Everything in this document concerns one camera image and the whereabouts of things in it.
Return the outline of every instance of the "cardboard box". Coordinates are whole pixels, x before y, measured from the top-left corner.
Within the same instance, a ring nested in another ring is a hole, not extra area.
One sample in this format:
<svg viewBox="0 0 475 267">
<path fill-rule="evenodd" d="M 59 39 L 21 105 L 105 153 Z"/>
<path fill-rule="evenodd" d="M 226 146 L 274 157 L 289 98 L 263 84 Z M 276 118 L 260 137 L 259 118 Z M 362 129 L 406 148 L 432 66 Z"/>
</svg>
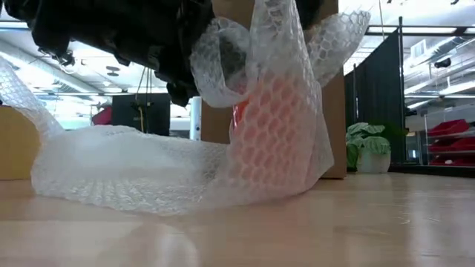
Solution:
<svg viewBox="0 0 475 267">
<path fill-rule="evenodd" d="M 35 125 L 17 110 L 0 106 L 0 180 L 30 179 L 39 146 Z"/>
<path fill-rule="evenodd" d="M 214 13 L 249 27 L 254 0 L 213 0 Z M 326 0 L 315 23 L 338 12 L 338 0 Z M 343 72 L 323 89 L 323 108 L 327 120 L 335 165 L 324 175 L 326 178 L 343 179 L 347 175 L 347 150 L 345 142 L 345 101 Z M 229 143 L 229 123 L 232 109 L 211 108 L 203 103 L 201 113 L 201 138 L 203 141 Z"/>
</svg>

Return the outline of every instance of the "wooden floor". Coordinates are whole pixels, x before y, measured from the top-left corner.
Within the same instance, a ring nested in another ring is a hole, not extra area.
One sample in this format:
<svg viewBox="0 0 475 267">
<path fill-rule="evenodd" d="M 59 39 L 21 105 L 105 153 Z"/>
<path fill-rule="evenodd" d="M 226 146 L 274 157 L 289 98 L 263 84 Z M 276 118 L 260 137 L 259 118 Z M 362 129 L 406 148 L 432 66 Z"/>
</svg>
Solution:
<svg viewBox="0 0 475 267">
<path fill-rule="evenodd" d="M 321 180 L 297 197 L 157 217 L 0 182 L 0 266 L 475 266 L 475 179 Z"/>
</svg>

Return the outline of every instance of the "black partition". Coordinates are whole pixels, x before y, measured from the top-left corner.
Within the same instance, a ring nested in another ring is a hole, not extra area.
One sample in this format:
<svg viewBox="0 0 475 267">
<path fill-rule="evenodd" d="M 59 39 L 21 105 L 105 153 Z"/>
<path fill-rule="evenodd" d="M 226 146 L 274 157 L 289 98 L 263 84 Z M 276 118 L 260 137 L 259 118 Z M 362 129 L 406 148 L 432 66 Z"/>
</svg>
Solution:
<svg viewBox="0 0 475 267">
<path fill-rule="evenodd" d="M 124 125 L 149 134 L 170 135 L 170 96 L 167 93 L 119 95 L 112 99 L 112 125 Z M 137 109 L 142 107 L 142 114 Z"/>
<path fill-rule="evenodd" d="M 399 32 L 391 33 L 357 68 L 345 76 L 347 125 L 369 122 L 405 128 Z M 404 162 L 404 136 L 390 138 L 392 162 Z"/>
</svg>

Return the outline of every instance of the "bubble wrap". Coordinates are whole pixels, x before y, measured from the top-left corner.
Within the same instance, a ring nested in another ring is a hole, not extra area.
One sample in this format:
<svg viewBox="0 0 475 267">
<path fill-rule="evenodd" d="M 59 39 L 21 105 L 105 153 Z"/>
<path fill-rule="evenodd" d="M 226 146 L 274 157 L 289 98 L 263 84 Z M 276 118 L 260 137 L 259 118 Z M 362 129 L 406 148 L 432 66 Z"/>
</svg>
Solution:
<svg viewBox="0 0 475 267">
<path fill-rule="evenodd" d="M 0 100 L 16 108 L 36 127 L 42 143 L 64 129 L 18 78 L 8 62 L 0 57 Z"/>
<path fill-rule="evenodd" d="M 250 32 L 215 19 L 191 56 L 205 101 L 248 102 L 230 145 L 123 126 L 64 132 L 48 123 L 41 128 L 51 133 L 33 166 L 33 187 L 45 196 L 162 215 L 306 191 L 333 164 L 311 62 L 294 0 L 256 0 Z M 343 64 L 333 63 L 328 70 Z M 13 102 L 12 93 L 6 95 Z M 30 119 L 51 118 L 38 109 L 41 116 Z"/>
<path fill-rule="evenodd" d="M 358 48 L 370 23 L 370 13 L 351 11 L 324 19 L 319 25 L 307 30 L 307 50 L 313 73 L 324 87 L 340 71 Z"/>
</svg>

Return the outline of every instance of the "black curtain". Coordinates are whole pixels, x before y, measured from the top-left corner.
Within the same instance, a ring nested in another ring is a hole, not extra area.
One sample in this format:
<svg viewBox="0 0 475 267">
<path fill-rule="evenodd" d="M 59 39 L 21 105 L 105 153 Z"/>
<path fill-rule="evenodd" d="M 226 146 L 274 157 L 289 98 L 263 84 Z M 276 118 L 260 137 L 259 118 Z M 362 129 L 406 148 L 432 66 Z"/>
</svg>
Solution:
<svg viewBox="0 0 475 267">
<path fill-rule="evenodd" d="M 347 111 L 347 119 L 350 122 L 385 125 L 387 131 L 394 133 L 389 138 L 392 162 L 404 162 L 406 158 L 405 136 L 401 134 L 405 120 L 399 65 L 399 33 L 395 31 L 352 73 L 345 76 L 347 109 L 351 109 Z"/>
<path fill-rule="evenodd" d="M 344 96 L 345 96 L 345 113 L 347 120 L 347 129 L 351 125 L 358 122 L 356 116 L 356 87 L 355 83 L 355 71 L 352 71 L 344 76 Z"/>
</svg>

